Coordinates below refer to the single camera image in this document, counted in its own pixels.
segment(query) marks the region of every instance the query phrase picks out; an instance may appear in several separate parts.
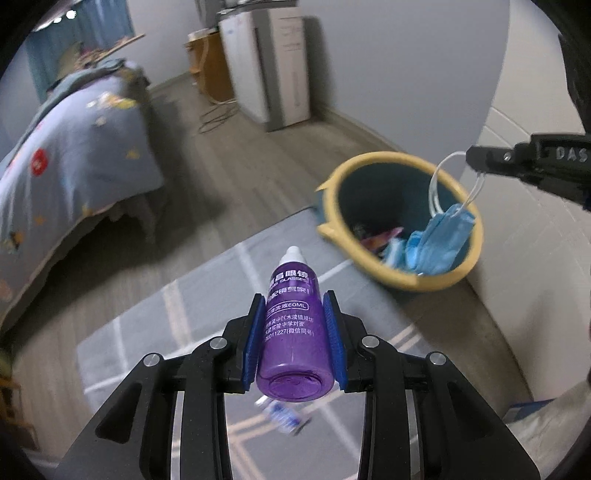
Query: face mask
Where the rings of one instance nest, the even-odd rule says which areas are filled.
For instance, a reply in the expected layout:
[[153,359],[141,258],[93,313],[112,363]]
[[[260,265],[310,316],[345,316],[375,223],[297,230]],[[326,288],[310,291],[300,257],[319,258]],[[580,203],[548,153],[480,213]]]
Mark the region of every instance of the face mask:
[[456,203],[445,213],[437,213],[424,232],[413,232],[405,247],[408,271],[440,275],[451,269],[458,253],[470,237],[474,216]]
[[390,239],[384,252],[384,264],[409,273],[440,275],[448,272],[474,227],[475,218],[466,210],[474,201],[484,184],[479,175],[476,184],[463,204],[456,203],[447,212],[441,209],[437,194],[437,176],[445,162],[465,152],[454,152],[447,156],[435,169],[429,183],[428,205],[431,220],[425,231],[413,232],[408,241]]

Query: metal screw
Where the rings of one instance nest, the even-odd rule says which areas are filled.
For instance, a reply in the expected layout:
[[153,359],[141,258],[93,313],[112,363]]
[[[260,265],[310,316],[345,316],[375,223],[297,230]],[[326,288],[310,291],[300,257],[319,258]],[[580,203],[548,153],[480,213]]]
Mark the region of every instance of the metal screw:
[[153,367],[160,362],[160,356],[157,353],[149,353],[144,357],[144,365],[146,367]]
[[363,344],[364,347],[376,348],[379,345],[379,339],[377,339],[376,337],[374,337],[372,335],[367,335],[361,339],[361,343]]
[[224,337],[215,337],[209,342],[209,346],[214,350],[220,350],[228,344],[228,341]]
[[433,365],[443,365],[445,362],[447,362],[447,357],[442,353],[433,352],[431,355],[429,355],[429,361]]

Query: blue curtain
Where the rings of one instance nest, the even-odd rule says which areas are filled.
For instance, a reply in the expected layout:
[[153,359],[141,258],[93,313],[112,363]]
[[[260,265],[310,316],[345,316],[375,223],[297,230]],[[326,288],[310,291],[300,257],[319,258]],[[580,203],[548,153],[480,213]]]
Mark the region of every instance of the blue curtain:
[[25,41],[29,67],[39,100],[56,81],[61,55],[75,42],[85,49],[112,48],[124,36],[133,37],[126,0],[82,0],[72,6],[76,17],[64,15],[59,23],[32,32]]

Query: wooden floor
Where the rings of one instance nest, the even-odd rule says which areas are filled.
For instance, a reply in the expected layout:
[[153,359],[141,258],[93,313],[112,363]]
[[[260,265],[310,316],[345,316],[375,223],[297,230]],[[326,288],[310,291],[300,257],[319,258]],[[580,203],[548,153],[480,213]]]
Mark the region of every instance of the wooden floor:
[[[10,333],[25,416],[43,451],[57,458],[90,419],[76,367],[81,340],[173,279],[314,203],[315,188],[336,166],[376,149],[321,121],[264,133],[241,113],[200,134],[199,115],[208,106],[186,77],[154,92],[153,103],[153,148],[171,186],[156,244],[144,241],[134,220],[104,220],[54,267]],[[526,400],[527,388],[486,310],[466,284],[457,292],[459,301],[430,297],[431,307],[421,300],[409,305],[409,314],[432,345],[454,352],[452,360],[460,369],[466,365],[499,411]],[[438,315],[433,305],[443,301],[449,329],[437,318],[439,327],[424,321],[426,313]],[[478,321],[466,323],[474,315]],[[470,357],[480,352],[482,361]]]

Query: bed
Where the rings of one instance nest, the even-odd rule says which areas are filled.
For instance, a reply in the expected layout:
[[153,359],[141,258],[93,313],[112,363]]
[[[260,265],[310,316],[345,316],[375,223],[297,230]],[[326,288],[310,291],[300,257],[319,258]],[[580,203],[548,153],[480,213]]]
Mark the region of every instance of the bed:
[[103,218],[134,216],[153,238],[164,179],[148,142],[147,85],[121,59],[66,77],[0,162],[3,332]]

